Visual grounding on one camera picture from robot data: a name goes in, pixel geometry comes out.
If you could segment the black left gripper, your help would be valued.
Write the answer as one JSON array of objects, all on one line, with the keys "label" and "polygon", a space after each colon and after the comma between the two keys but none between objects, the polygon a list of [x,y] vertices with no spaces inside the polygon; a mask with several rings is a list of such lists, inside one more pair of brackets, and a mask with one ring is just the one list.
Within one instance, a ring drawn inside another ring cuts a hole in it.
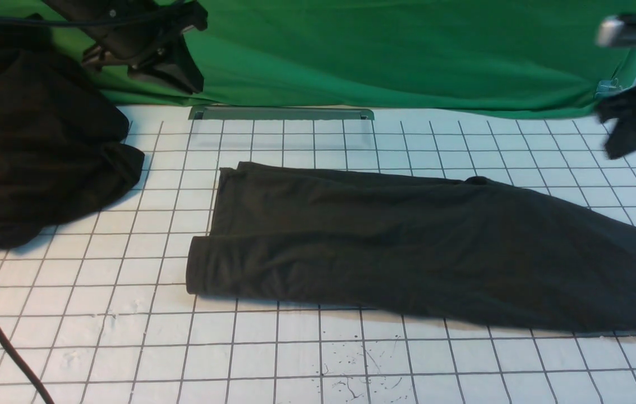
[{"label": "black left gripper", "polygon": [[205,79],[184,39],[208,28],[208,11],[198,1],[160,6],[154,1],[46,1],[51,10],[94,41],[82,66],[100,71],[129,66],[127,76],[182,94],[200,94]]}]

